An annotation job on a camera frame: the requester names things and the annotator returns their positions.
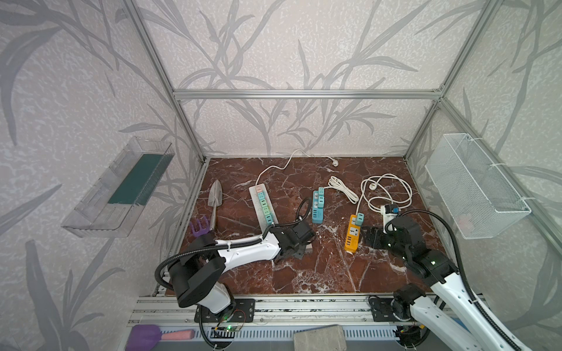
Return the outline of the blue power strip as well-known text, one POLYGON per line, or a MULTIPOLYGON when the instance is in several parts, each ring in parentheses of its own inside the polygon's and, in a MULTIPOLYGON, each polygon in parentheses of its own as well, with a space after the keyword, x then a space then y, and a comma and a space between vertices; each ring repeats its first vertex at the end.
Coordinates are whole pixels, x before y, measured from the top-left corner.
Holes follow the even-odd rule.
POLYGON ((312 223, 323 223, 323 212, 325 206, 325 189, 319 187, 313 192, 313 209, 312 209, 312 223))

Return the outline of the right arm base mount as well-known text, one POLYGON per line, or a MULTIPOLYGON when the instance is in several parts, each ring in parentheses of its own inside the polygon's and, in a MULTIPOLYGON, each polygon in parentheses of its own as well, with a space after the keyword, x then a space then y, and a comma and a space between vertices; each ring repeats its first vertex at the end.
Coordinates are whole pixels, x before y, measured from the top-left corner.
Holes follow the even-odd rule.
POLYGON ((379 295, 367 299, 374 322, 411 322, 409 305, 401 300, 379 295))

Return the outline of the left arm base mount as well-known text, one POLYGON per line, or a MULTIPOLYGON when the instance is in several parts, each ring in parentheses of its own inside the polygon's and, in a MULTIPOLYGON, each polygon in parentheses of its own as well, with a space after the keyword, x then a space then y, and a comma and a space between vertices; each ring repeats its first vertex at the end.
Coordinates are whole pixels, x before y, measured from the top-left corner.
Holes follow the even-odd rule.
POLYGON ((199 323, 251 323, 256 311, 256 299, 235 298, 225 310, 212 313, 207 307, 198 306, 194 320, 199 323))

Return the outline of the orange power strip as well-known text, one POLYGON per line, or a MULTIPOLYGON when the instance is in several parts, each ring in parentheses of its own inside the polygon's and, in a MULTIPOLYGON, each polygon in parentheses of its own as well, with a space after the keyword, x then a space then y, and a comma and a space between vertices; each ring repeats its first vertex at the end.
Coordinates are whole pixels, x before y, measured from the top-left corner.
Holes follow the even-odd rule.
POLYGON ((352 214, 348 223, 347 233, 344 241, 344 250, 354 254, 359 247, 361 227, 357 225, 357 215, 352 214))

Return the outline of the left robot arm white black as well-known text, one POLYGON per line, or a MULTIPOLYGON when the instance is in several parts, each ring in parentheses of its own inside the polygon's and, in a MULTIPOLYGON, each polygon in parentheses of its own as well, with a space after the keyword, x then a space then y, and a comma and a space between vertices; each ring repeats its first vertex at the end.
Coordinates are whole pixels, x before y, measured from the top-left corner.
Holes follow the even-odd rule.
POLYGON ((234 313, 237 303, 220 282, 224 273, 254 262, 301 259, 315 237, 304 220, 269 225, 260 235, 232 241, 217 240, 210 233, 194 240, 186 251, 159 263, 155 280, 174 292, 179 307, 199 305, 225 320, 234 313))

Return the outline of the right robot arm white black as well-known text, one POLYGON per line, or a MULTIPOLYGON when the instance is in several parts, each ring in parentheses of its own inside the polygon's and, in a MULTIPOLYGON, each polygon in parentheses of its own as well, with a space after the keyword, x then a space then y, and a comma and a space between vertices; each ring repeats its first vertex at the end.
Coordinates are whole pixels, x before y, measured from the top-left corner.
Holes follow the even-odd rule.
POLYGON ((390 219, 384 228, 363 226, 359 233, 367 246, 401 258, 455 313, 449 317, 420 287, 409 284, 393 294, 390 307, 396 319, 417 322, 452 350, 528 349, 471 289, 460 255, 451 260, 429 248, 408 214, 390 219))

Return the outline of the white multicolour power strip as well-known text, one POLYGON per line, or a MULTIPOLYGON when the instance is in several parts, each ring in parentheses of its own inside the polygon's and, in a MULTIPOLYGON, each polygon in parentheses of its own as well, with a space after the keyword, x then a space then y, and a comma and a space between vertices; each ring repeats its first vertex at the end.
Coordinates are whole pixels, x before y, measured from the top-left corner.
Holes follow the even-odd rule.
POLYGON ((264 232, 269 225, 279 222, 271 198, 264 184, 250 187, 249 191, 261 231, 264 232))

